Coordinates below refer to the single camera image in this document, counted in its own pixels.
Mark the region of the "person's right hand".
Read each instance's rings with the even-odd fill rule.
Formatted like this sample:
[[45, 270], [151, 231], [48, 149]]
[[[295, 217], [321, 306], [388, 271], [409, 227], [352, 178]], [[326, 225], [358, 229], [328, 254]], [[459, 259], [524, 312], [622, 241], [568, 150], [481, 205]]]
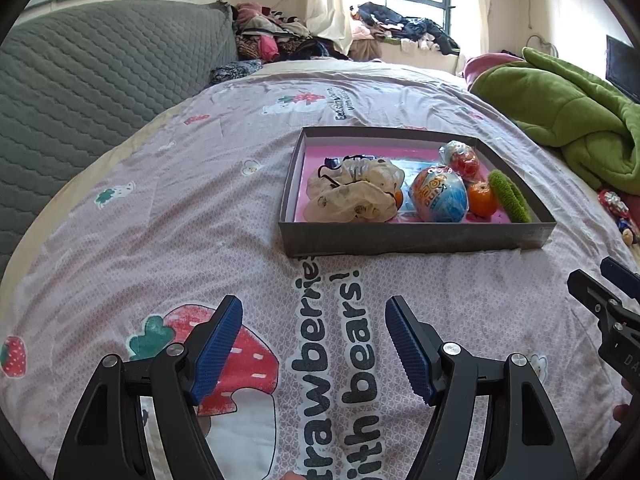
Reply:
[[[634, 388], [633, 385], [631, 385], [630, 382], [628, 382], [628, 380], [626, 380], [625, 378], [622, 378], [620, 380], [620, 383], [622, 384], [622, 386], [624, 387], [624, 389], [629, 392], [632, 396], [634, 396], [637, 391]], [[621, 424], [624, 420], [624, 418], [627, 416], [628, 412], [630, 409], [630, 405], [629, 404], [618, 404], [616, 405], [615, 408], [613, 408], [613, 418], [616, 420], [616, 422], [618, 422], [619, 424]]]

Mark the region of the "person's left hand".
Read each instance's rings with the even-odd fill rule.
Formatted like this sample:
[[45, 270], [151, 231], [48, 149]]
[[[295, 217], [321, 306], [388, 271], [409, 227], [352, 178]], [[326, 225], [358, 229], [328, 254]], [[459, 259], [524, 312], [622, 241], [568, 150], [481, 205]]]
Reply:
[[281, 480], [306, 480], [305, 477], [301, 476], [300, 474], [296, 474], [293, 471], [288, 471], [282, 478]]

